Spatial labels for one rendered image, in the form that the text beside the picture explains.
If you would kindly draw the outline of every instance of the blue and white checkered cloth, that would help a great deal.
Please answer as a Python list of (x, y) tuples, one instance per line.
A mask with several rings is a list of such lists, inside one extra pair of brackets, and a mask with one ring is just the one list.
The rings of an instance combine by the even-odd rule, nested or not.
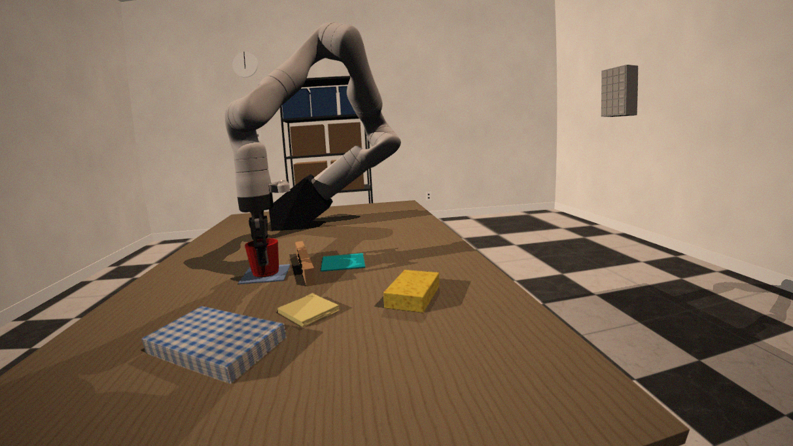
[(143, 341), (152, 356), (233, 383), (284, 339), (280, 322), (199, 307)]

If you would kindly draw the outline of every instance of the teal notepad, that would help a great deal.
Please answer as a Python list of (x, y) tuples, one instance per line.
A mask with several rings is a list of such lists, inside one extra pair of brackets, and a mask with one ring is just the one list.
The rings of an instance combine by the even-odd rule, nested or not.
[(343, 254), (340, 256), (322, 257), (322, 268), (320, 271), (335, 271), (336, 269), (365, 268), (363, 253)]

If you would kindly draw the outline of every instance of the checkered floor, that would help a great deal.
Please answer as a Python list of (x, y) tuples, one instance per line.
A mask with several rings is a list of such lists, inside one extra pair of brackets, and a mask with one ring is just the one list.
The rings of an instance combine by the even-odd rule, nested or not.
[[(793, 444), (793, 293), (564, 212), (443, 220), (686, 423), (687, 445)], [(0, 328), (0, 374), (188, 241)]]

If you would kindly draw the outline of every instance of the clock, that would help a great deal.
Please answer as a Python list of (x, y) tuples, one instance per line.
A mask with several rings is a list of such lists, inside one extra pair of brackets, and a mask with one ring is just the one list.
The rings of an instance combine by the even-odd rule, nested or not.
[(256, 56), (252, 55), (248, 51), (240, 52), (234, 58), (234, 62), (232, 62), (232, 68), (234, 69), (234, 72), (242, 78), (247, 78), (253, 75), (256, 72), (256, 67), (258, 65), (259, 61), (256, 59)]

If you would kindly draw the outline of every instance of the wood grain surface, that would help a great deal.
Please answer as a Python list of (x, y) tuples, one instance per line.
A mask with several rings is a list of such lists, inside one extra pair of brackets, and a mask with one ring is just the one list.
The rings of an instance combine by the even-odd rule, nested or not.
[[(275, 231), (364, 253), (365, 269), (237, 284), (247, 214), (231, 215), (0, 376), (0, 444), (675, 446), (688, 429), (415, 201), (330, 208)], [(389, 310), (404, 269), (440, 273), (425, 313)], [(316, 293), (341, 311), (305, 328), (276, 312)], [(283, 322), (233, 384), (143, 353), (200, 306)]]

